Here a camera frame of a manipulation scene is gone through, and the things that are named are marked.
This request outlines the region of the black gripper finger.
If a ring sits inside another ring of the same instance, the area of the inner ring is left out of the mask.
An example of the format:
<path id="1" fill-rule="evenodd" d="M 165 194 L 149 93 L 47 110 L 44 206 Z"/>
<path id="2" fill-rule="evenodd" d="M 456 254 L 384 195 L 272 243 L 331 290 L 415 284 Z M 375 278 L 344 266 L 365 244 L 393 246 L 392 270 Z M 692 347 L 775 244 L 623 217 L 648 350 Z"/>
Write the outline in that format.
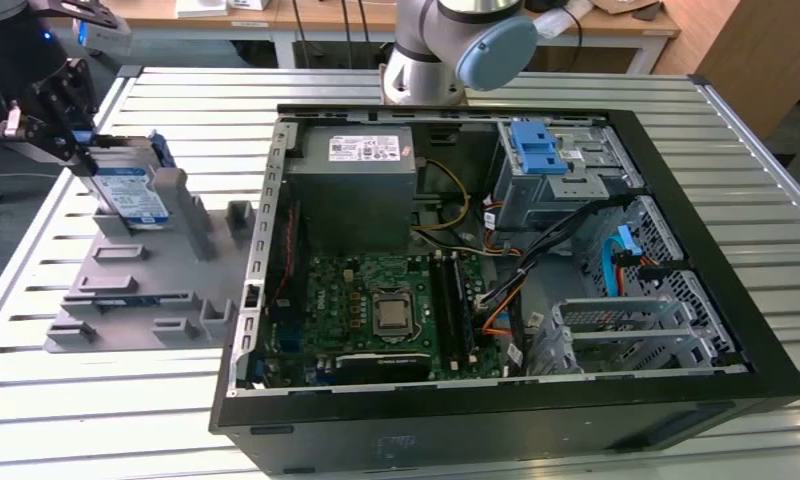
<path id="1" fill-rule="evenodd" d="M 35 85 L 47 132 L 56 138 L 91 145 L 96 133 L 99 103 L 85 59 L 68 58 L 63 67 Z"/>
<path id="2" fill-rule="evenodd" d="M 73 131 L 28 115 L 16 101 L 9 103 L 0 122 L 0 143 L 39 163 L 61 165 L 76 176 L 97 173 L 88 146 L 76 139 Z"/>

